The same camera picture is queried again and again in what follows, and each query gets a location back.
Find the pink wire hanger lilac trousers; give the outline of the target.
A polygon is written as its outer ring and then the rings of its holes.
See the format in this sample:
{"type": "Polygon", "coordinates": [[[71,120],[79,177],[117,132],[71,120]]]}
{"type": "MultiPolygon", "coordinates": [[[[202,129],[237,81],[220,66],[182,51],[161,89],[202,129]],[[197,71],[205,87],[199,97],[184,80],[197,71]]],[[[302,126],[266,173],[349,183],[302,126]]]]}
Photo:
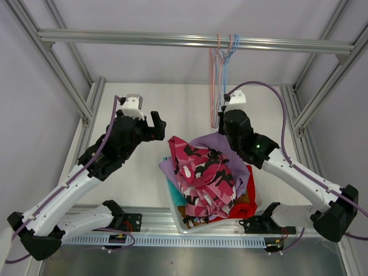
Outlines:
{"type": "Polygon", "coordinates": [[[221,48],[219,49],[219,51],[218,51],[218,56],[217,56],[217,59],[216,59],[216,61],[217,61],[217,63],[216,63],[216,80],[215,80],[215,100],[216,100],[216,128],[218,127],[218,125],[219,125],[219,117],[218,117],[218,108],[219,108],[219,87],[218,87],[218,82],[219,82],[219,74],[220,74],[220,72],[221,72],[221,70],[220,70],[220,54],[221,54],[221,48]]]}

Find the red trousers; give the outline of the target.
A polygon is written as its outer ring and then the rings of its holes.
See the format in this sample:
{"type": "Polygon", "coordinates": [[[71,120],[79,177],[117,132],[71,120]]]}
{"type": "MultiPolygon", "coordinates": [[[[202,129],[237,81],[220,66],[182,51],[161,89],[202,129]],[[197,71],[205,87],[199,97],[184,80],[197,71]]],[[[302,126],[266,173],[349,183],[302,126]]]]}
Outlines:
{"type": "Polygon", "coordinates": [[[230,170],[227,165],[216,163],[203,172],[211,197],[209,221],[222,219],[247,219],[255,214],[255,185],[251,166],[230,170]]]}

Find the blue wire hanger brown trousers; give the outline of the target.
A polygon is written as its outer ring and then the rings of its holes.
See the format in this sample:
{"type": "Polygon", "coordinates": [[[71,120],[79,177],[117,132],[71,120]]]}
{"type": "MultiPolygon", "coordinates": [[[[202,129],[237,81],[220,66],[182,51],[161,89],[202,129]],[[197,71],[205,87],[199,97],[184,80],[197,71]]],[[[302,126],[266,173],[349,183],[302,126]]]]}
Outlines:
{"type": "Polygon", "coordinates": [[[221,57],[222,57],[222,64],[226,65],[228,64],[231,56],[237,51],[239,46],[240,38],[238,34],[230,34],[229,35],[229,47],[228,49],[221,50],[221,57]]]}

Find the pink wire hanger camouflage trousers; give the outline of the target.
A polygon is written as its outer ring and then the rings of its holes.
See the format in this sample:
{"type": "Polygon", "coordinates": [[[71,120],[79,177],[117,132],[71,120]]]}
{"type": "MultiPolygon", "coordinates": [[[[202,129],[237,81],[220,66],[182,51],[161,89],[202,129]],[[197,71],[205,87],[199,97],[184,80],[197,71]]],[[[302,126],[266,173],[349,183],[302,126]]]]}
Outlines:
{"type": "Polygon", "coordinates": [[[215,80],[216,80],[216,59],[220,49],[221,38],[217,36],[217,46],[209,49],[209,96],[210,96],[210,126],[216,128],[216,100],[215,100],[215,80]]]}

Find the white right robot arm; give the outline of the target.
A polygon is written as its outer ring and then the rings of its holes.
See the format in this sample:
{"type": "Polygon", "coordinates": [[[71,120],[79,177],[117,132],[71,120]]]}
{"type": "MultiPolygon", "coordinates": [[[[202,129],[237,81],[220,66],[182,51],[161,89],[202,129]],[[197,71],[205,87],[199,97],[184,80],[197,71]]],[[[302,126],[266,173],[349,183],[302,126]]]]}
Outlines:
{"type": "Polygon", "coordinates": [[[272,139],[254,132],[249,117],[239,109],[222,110],[219,132],[244,162],[284,181],[302,194],[309,205],[271,203],[262,214],[262,227],[276,232],[280,227],[314,229],[325,239],[339,242],[358,213],[358,190],[341,187],[284,156],[272,139]]]}

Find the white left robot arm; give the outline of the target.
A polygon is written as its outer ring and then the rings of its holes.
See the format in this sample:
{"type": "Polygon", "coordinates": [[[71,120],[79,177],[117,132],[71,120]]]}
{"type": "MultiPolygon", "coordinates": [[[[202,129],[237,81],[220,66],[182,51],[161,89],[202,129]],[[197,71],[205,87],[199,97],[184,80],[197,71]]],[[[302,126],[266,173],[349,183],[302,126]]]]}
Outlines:
{"type": "Polygon", "coordinates": [[[151,112],[153,126],[147,119],[126,116],[118,110],[103,134],[80,156],[65,180],[27,212],[13,212],[7,221],[28,255],[40,261],[52,256],[64,242],[84,233],[128,228],[127,216],[120,205],[106,200],[97,208],[76,216],[69,209],[90,190],[119,170],[142,142],[162,141],[166,122],[151,112]]]}

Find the white plastic mesh basket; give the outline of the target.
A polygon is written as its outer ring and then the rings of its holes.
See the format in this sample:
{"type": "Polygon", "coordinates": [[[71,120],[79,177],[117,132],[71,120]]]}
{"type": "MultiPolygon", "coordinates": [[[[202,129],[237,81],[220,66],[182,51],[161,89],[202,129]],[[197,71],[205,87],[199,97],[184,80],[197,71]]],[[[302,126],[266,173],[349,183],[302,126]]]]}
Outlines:
{"type": "MultiPolygon", "coordinates": [[[[250,165],[248,165],[247,168],[249,169],[251,175],[248,179],[246,192],[243,193],[243,194],[247,194],[249,199],[251,201],[254,201],[257,205],[258,203],[261,203],[262,200],[260,199],[260,197],[258,197],[256,195],[256,189],[255,189],[255,185],[254,185],[254,176],[253,176],[253,172],[252,172],[252,167],[250,165]]],[[[166,193],[167,193],[167,197],[168,197],[168,203],[169,203],[169,206],[170,206],[171,214],[172,214],[172,217],[174,219],[174,223],[175,223],[176,228],[178,229],[178,231],[181,232],[181,233],[192,234],[192,233],[195,233],[195,232],[206,231],[206,230],[209,230],[211,228],[218,227],[220,225],[235,224],[235,223],[238,223],[241,220],[241,219],[235,219],[235,218],[224,218],[221,221],[216,221],[216,222],[209,223],[209,224],[202,224],[202,225],[199,225],[197,227],[189,229],[182,221],[181,214],[179,213],[179,211],[177,209],[178,206],[175,206],[173,204],[171,194],[170,194],[170,191],[169,191],[169,188],[168,188],[168,184],[167,184],[167,188],[166,188],[166,193]]]]}

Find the left aluminium frame struts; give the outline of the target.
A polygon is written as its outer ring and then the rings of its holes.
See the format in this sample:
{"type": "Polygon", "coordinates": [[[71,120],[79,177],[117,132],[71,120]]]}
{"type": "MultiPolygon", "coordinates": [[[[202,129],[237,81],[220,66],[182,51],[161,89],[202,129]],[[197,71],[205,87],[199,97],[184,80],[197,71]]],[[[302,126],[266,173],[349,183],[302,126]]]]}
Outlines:
{"type": "Polygon", "coordinates": [[[77,159],[89,145],[92,130],[97,118],[98,108],[100,106],[106,85],[106,78],[104,76],[99,76],[96,78],[95,82],[93,82],[92,77],[75,44],[67,43],[66,48],[68,52],[70,53],[73,61],[78,67],[78,70],[90,88],[88,98],[84,99],[74,85],[72,78],[60,61],[55,50],[53,50],[53,45],[55,43],[53,41],[42,40],[41,36],[39,35],[41,28],[32,16],[25,2],[5,1],[5,5],[22,31],[26,34],[26,37],[30,40],[31,44],[42,57],[48,69],[51,70],[52,75],[57,79],[61,87],[72,99],[78,110],[78,113],[81,115],[72,146],[68,153],[68,157],[63,169],[63,172],[67,173],[71,171],[72,166],[76,164],[77,159]]]}

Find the aluminium frame struts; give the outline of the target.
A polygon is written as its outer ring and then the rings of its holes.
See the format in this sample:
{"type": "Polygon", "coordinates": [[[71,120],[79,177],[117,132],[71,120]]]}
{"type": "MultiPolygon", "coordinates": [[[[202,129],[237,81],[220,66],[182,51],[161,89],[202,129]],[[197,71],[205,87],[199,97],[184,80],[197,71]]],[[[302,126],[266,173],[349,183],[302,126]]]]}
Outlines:
{"type": "Polygon", "coordinates": [[[88,98],[84,99],[74,85],[72,78],[60,61],[55,50],[53,50],[53,45],[55,43],[53,41],[42,40],[41,36],[39,35],[41,28],[32,16],[25,2],[5,1],[5,5],[22,31],[26,34],[26,37],[30,40],[31,44],[42,57],[48,69],[51,70],[52,75],[57,79],[61,87],[72,99],[78,110],[78,113],[81,115],[72,146],[68,153],[68,157],[63,169],[63,172],[67,173],[71,171],[72,166],[76,164],[77,159],[89,145],[92,130],[97,118],[98,108],[100,106],[106,85],[106,78],[104,76],[99,76],[96,78],[95,82],[93,82],[92,77],[75,44],[67,43],[66,48],[68,52],[70,53],[73,61],[78,67],[78,70],[90,88],[88,98]]]}
{"type": "Polygon", "coordinates": [[[367,49],[367,1],[339,1],[320,38],[347,40],[352,50],[331,57],[310,55],[296,82],[284,86],[292,99],[291,128],[302,137],[316,112],[367,49]]]}

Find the right aluminium frame struts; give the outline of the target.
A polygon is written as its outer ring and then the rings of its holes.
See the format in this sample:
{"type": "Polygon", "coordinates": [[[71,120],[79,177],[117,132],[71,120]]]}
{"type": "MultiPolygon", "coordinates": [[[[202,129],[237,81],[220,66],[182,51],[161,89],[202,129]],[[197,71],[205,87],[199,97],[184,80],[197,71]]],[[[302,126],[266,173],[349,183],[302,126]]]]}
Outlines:
{"type": "Polygon", "coordinates": [[[316,112],[367,49],[367,1],[339,1],[320,38],[347,40],[352,50],[331,57],[310,55],[296,82],[284,86],[292,99],[291,128],[302,137],[316,112]]]}

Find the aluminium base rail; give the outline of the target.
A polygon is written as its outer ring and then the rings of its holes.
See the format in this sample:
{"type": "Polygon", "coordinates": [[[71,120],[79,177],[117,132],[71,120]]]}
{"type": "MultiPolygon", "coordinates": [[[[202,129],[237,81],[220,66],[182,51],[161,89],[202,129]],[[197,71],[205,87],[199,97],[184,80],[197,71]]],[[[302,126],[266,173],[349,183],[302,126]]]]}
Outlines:
{"type": "MultiPolygon", "coordinates": [[[[167,208],[132,208],[123,207],[125,213],[140,213],[143,215],[140,234],[160,235],[204,235],[214,234],[216,236],[239,233],[243,227],[238,223],[225,224],[211,228],[206,231],[184,234],[178,231],[174,223],[171,211],[167,208]]],[[[27,226],[28,230],[34,230],[37,236],[49,235],[55,226],[62,232],[62,242],[86,234],[96,232],[105,223],[112,220],[108,218],[110,210],[102,205],[75,205],[66,211],[62,217],[52,218],[49,213],[38,214],[27,226]]]]}

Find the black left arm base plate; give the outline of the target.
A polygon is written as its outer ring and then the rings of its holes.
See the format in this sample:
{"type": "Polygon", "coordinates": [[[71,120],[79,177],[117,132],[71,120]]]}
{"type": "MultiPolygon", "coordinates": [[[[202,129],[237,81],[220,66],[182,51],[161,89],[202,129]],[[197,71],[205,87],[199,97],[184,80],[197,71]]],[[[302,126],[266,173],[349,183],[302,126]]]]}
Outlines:
{"type": "Polygon", "coordinates": [[[125,232],[140,232],[143,215],[140,213],[126,213],[117,220],[116,229],[125,232]]]}

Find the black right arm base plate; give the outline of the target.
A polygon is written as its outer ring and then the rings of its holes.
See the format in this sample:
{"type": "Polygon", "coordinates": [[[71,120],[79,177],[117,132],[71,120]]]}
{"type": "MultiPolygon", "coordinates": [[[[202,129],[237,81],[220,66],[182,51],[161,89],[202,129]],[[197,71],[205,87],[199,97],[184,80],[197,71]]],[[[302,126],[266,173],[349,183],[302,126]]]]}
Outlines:
{"type": "Polygon", "coordinates": [[[295,235],[295,227],[280,227],[270,217],[252,216],[239,221],[247,234],[290,234],[295,235]]]}

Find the aluminium hanging rail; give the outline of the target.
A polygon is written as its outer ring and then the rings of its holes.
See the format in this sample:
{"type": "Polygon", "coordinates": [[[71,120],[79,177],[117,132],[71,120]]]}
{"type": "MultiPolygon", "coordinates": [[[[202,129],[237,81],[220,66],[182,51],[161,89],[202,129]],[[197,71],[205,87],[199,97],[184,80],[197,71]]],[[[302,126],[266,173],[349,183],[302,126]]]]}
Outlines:
{"type": "MultiPolygon", "coordinates": [[[[41,29],[43,41],[84,44],[150,45],[167,47],[215,48],[217,36],[145,32],[115,32],[106,30],[41,29]]],[[[227,49],[229,35],[221,36],[221,49],[227,49]]],[[[328,40],[262,39],[240,37],[238,49],[349,55],[352,42],[328,40]]]]}

